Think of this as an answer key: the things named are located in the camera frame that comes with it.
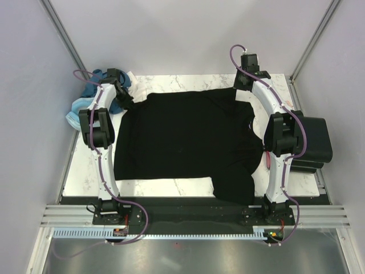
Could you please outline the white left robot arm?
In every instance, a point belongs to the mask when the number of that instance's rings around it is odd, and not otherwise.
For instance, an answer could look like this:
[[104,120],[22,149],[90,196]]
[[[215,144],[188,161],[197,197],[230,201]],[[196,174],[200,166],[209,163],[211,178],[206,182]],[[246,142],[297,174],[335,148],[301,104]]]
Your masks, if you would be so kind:
[[79,111],[79,120],[84,144],[91,150],[96,165],[99,192],[94,214],[105,215],[112,224],[120,224],[125,218],[125,210],[117,200],[119,189],[112,164],[115,130],[109,109],[114,100],[126,110],[133,106],[133,97],[119,80],[100,80],[95,97]]

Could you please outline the black t shirt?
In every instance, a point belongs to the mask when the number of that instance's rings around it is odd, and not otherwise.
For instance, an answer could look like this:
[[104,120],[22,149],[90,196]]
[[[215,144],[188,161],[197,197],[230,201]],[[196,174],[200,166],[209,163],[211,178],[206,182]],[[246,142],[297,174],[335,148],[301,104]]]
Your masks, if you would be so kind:
[[122,117],[116,180],[210,178],[213,195],[252,205],[263,154],[254,110],[234,88],[149,94]]

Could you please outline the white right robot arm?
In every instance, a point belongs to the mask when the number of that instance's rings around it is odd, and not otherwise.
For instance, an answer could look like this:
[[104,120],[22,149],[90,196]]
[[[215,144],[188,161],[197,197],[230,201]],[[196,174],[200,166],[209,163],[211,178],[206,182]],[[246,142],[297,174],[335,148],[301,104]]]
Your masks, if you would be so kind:
[[269,184],[264,195],[261,218],[266,224],[275,224],[282,217],[292,198],[287,193],[291,163],[304,154],[307,136],[298,111],[294,111],[274,89],[266,71],[249,74],[238,69],[234,88],[250,91],[269,116],[263,137],[265,151],[270,155]]

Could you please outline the black and pink drawer box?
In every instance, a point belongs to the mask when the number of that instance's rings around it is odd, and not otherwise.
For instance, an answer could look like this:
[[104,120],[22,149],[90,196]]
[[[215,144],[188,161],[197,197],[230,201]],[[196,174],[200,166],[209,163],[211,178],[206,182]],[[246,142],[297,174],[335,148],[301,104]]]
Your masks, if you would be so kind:
[[[333,152],[327,124],[323,118],[305,117],[300,111],[294,113],[301,121],[306,134],[305,153],[293,159],[291,170],[315,173],[332,160]],[[298,155],[303,150],[303,135],[296,120],[288,113],[275,113],[269,118],[264,134],[264,147],[274,156]]]

